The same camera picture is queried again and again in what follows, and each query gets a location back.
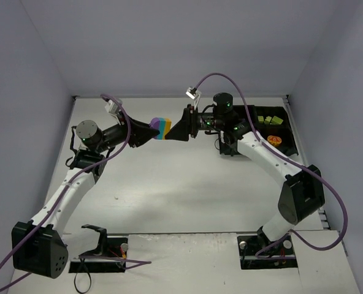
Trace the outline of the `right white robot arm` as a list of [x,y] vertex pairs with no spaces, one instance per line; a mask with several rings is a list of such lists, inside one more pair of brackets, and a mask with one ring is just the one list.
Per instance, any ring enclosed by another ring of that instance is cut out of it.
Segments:
[[212,130],[220,143],[249,158],[280,186],[277,211],[258,231],[262,247],[279,240],[299,222],[313,214],[325,203],[320,170],[304,167],[269,144],[255,128],[248,106],[245,115],[237,111],[233,96],[221,92],[213,97],[211,113],[199,111],[200,92],[189,88],[186,95],[193,101],[183,110],[181,120],[166,134],[167,140],[188,141],[200,130]]

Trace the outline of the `purple blue orange lego stack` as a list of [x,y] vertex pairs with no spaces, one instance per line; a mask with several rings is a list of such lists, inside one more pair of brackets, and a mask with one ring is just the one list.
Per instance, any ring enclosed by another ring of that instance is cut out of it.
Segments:
[[150,122],[150,127],[159,131],[154,137],[155,140],[165,140],[165,136],[170,131],[172,121],[169,118],[155,117]]

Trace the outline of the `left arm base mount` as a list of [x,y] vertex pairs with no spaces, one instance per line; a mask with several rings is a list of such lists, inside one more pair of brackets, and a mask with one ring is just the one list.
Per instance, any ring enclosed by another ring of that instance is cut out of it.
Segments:
[[82,225],[84,231],[92,230],[99,234],[98,242],[94,249],[83,253],[82,262],[79,258],[71,260],[69,273],[124,273],[126,271],[126,262],[119,260],[110,260],[110,258],[127,257],[128,237],[126,236],[109,236],[107,229],[96,225]]

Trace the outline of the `orange oval lego block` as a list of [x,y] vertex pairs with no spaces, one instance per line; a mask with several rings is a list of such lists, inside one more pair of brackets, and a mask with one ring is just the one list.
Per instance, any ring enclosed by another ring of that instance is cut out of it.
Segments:
[[267,141],[274,147],[278,147],[282,144],[282,139],[278,136],[269,135]]

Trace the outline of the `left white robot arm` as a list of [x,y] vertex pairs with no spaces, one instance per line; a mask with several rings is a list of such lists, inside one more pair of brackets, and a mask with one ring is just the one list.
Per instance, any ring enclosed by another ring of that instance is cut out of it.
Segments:
[[57,278],[67,262],[75,258],[101,256],[108,248],[107,230],[82,225],[82,233],[64,237],[64,229],[83,197],[101,177],[117,145],[139,147],[160,131],[129,116],[101,130],[92,120],[72,128],[73,138],[81,140],[74,152],[67,175],[45,206],[27,223],[17,222],[12,229],[13,267],[31,274]]

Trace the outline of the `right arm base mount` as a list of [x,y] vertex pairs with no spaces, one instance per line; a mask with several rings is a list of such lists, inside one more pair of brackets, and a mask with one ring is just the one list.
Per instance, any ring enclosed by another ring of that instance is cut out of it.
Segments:
[[298,267],[289,234],[270,244],[263,244],[258,235],[240,235],[237,237],[237,245],[242,270],[280,270]]

